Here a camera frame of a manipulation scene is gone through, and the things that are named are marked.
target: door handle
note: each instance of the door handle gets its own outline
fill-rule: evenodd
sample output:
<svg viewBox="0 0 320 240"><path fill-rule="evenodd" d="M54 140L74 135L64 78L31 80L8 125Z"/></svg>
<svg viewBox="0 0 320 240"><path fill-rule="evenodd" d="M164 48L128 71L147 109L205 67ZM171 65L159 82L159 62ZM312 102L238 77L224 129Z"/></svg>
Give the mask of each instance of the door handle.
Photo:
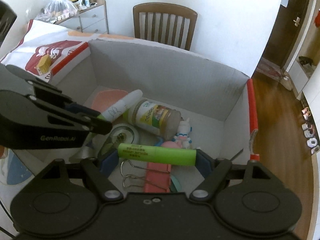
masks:
<svg viewBox="0 0 320 240"><path fill-rule="evenodd" d="M297 17L297 19L296 19L296 20L293 20L293 21L294 21L294 25L298 27L299 24L300 24L300 18Z"/></svg>

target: brown door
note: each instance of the brown door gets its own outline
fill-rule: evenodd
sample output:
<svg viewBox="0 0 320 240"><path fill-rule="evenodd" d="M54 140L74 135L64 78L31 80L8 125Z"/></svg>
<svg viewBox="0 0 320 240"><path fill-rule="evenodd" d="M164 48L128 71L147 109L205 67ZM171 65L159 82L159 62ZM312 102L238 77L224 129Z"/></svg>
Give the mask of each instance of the brown door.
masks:
<svg viewBox="0 0 320 240"><path fill-rule="evenodd" d="M279 67L284 66L301 29L308 2L309 0L289 0L287 8L280 5L263 58Z"/></svg>

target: black cable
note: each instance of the black cable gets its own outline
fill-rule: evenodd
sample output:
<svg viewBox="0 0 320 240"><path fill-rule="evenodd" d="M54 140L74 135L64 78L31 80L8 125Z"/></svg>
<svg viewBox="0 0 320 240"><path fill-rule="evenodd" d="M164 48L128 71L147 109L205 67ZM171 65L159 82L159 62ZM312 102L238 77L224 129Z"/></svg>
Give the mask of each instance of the black cable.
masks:
<svg viewBox="0 0 320 240"><path fill-rule="evenodd" d="M10 218L10 220L12 221L13 223L13 219L12 217L10 216L10 214L8 213L7 209L4 207L4 205L2 204L1 200L0 200L0 205L2 206L4 212L7 214L7 216Z"/></svg>
<svg viewBox="0 0 320 240"><path fill-rule="evenodd" d="M11 237L12 239L15 238L15 236L11 233L9 233L7 230L5 230L4 228L0 227L0 231L5 233L7 236Z"/></svg>

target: red logo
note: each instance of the red logo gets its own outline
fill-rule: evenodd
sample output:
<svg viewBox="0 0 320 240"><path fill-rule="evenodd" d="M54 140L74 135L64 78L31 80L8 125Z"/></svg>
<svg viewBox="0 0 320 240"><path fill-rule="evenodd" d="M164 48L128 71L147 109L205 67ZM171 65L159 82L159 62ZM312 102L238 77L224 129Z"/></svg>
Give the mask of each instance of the red logo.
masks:
<svg viewBox="0 0 320 240"><path fill-rule="evenodd" d="M82 41L58 41L52 44L42 45L36 48L35 54L33 54L31 59L28 61L25 69L39 76L39 73L35 67L38 65L42 56L49 54L52 65L58 58L61 57L64 49L78 45L81 42Z"/></svg>

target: small yellow box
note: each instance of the small yellow box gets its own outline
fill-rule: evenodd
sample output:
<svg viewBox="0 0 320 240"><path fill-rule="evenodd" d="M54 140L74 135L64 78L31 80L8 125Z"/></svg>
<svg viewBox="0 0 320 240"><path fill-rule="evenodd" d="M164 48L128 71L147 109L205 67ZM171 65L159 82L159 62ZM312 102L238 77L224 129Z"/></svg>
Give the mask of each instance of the small yellow box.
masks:
<svg viewBox="0 0 320 240"><path fill-rule="evenodd" d="M51 58L50 58L50 55L47 54L41 57L35 69L38 71L39 75L43 75L49 71L50 65L51 65Z"/></svg>

